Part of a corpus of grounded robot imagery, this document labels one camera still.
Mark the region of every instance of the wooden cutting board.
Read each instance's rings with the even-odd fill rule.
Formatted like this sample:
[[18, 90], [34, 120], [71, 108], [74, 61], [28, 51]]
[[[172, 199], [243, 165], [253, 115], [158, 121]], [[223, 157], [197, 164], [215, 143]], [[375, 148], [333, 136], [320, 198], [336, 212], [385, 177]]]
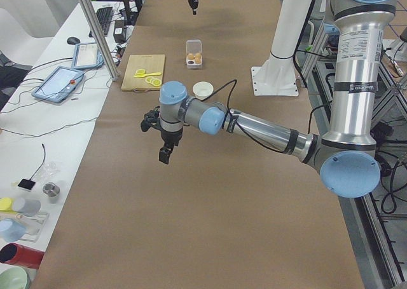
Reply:
[[152, 91], [159, 90], [160, 87], [154, 87], [145, 81], [145, 77], [137, 78], [134, 74], [137, 69], [145, 69], [146, 73], [161, 72], [159, 76], [154, 76], [155, 78], [161, 79], [163, 81], [164, 75], [164, 64], [165, 55], [130, 55], [127, 63], [125, 77], [123, 78], [123, 83], [121, 84], [122, 91]]

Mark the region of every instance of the computer keyboard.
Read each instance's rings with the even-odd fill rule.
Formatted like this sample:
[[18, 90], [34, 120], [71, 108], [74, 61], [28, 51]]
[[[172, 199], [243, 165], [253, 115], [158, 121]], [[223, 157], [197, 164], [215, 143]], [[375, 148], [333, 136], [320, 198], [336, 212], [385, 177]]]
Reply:
[[[106, 6], [105, 8], [99, 8], [96, 11], [96, 16], [97, 19], [99, 20], [100, 26], [102, 27], [103, 34], [107, 36], [107, 33], [109, 32], [110, 28], [110, 23], [113, 17], [113, 7]], [[89, 37], [93, 37], [92, 31], [89, 32]]]

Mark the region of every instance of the small white bowl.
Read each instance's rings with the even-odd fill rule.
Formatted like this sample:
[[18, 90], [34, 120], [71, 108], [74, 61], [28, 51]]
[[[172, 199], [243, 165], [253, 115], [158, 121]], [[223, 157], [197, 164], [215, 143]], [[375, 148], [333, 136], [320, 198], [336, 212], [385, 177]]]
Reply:
[[212, 94], [214, 87], [207, 81], [200, 81], [199, 83], [193, 85], [192, 91], [197, 99], [203, 100]]

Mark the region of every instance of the tablet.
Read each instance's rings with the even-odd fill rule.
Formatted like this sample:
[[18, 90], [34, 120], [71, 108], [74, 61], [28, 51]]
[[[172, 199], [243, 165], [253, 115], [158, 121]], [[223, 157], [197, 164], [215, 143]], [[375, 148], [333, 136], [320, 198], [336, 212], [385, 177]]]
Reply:
[[95, 43], [75, 44], [72, 68], [78, 70], [96, 69], [103, 65], [102, 54]]
[[85, 73], [80, 70], [57, 67], [38, 87], [32, 96], [44, 101], [63, 101], [82, 82]]

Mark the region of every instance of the robotic arm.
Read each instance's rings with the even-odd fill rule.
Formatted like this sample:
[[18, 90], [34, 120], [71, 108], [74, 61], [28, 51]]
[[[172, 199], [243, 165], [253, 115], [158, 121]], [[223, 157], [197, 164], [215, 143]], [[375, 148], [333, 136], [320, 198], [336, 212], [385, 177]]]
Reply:
[[272, 150], [292, 154], [317, 170], [324, 185], [339, 196], [356, 198], [379, 183], [370, 136], [371, 116], [384, 27], [394, 18], [396, 0], [327, 0], [326, 22], [340, 30], [339, 52], [329, 131], [323, 136], [284, 128], [219, 103], [208, 104], [187, 94], [177, 81], [165, 83], [160, 111], [147, 113], [143, 131], [161, 131], [160, 161], [169, 162], [184, 124], [216, 134], [221, 128], [254, 138]]

